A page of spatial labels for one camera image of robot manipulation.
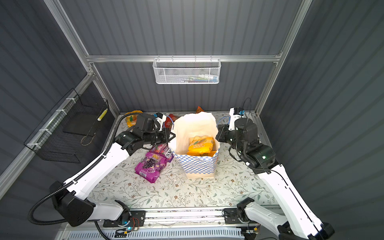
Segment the purple grape snack bag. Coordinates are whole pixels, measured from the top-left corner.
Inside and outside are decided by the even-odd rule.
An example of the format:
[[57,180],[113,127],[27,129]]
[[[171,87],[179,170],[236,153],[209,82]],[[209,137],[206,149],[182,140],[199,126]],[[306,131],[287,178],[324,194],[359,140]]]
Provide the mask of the purple grape snack bag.
[[155,183],[160,173],[166,167],[168,159],[161,154],[148,152],[135,167],[135,173],[150,183]]

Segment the white checkered paper bag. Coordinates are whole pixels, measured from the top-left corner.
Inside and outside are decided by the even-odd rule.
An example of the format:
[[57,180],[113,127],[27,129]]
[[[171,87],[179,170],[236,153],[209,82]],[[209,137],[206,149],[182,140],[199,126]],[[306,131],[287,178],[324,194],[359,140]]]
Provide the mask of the white checkered paper bag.
[[187,178],[213,178],[220,150],[214,115],[186,114],[175,121],[172,133],[176,137],[169,142],[169,147]]

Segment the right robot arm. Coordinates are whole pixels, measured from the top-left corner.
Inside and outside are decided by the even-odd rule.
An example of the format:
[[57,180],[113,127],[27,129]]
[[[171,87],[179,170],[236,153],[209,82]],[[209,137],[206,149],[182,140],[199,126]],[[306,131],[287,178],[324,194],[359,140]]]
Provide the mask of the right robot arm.
[[283,214],[276,214],[250,197],[237,204],[241,222],[256,222],[266,227],[280,240],[328,240],[335,230],[322,222],[308,207],[288,177],[274,150],[260,142],[258,127],[246,118],[218,125],[216,140],[235,150],[233,157],[243,162],[272,192]]

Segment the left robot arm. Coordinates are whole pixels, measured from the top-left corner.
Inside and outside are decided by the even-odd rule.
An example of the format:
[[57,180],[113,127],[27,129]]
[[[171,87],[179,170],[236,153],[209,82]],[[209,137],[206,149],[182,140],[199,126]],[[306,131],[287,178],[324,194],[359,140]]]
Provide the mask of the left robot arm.
[[115,221],[122,227],[130,223],[130,209],[126,204],[119,200],[96,201],[89,195],[105,176],[137,150],[146,145],[166,144],[175,138],[175,134],[164,127],[166,119],[161,113],[139,113],[136,124],[126,131],[118,133],[118,129],[114,129],[106,150],[89,165],[64,183],[51,185],[50,191],[57,191],[52,197],[54,208],[65,222],[72,227],[98,220]]

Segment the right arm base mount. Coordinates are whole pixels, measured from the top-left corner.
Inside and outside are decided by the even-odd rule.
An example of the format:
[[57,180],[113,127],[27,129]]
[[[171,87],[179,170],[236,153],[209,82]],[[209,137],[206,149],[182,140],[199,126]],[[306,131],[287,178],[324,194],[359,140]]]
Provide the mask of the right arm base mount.
[[227,225],[248,224],[248,222],[244,222],[239,218],[236,208],[224,208],[222,210],[222,216]]

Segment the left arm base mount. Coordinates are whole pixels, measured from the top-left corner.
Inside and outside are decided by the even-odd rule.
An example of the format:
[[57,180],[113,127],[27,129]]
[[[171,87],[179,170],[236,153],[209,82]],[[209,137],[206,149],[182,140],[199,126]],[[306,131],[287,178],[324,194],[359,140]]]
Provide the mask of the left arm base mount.
[[146,211],[130,211],[123,213],[117,220],[105,220],[103,223],[104,228],[117,228],[117,227],[135,227],[139,228],[144,225],[146,219]]

